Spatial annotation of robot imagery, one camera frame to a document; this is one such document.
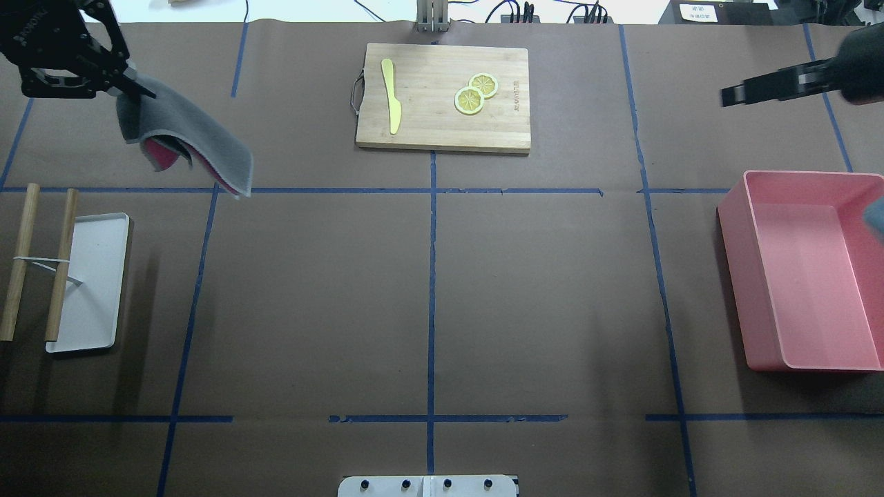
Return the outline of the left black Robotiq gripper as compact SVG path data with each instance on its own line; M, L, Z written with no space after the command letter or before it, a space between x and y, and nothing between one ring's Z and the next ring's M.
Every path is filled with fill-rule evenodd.
M86 34L84 12L101 23L110 48L88 37L100 70L83 76L75 61ZM129 65L130 52L110 1L2 1L2 54L16 66L26 97L92 99L99 91L125 94L132 99L156 98L137 81ZM65 70L66 75L48 75Z

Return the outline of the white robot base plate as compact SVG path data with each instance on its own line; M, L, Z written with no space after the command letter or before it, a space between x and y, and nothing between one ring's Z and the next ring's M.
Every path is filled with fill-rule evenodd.
M519 496L518 478L505 474L351 476L338 496Z

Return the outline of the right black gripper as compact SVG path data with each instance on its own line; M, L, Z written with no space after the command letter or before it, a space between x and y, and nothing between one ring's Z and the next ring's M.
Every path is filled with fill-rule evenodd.
M851 32L835 57L783 67L720 91L722 107L787 101L836 90L853 105L883 101L883 26Z

